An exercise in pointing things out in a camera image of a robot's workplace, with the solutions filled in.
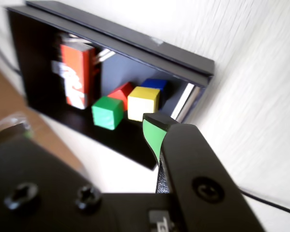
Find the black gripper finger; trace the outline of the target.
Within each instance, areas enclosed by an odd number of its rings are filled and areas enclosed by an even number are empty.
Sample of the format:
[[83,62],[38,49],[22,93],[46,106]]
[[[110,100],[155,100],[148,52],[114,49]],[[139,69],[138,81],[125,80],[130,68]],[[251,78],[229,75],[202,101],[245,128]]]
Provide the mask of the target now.
[[[165,135],[157,148],[156,136]],[[187,232],[261,232],[263,227],[240,190],[192,124],[182,124],[161,113],[143,115],[143,135],[152,151],[158,149]]]
[[23,124],[0,130],[0,232],[114,232],[100,198]]

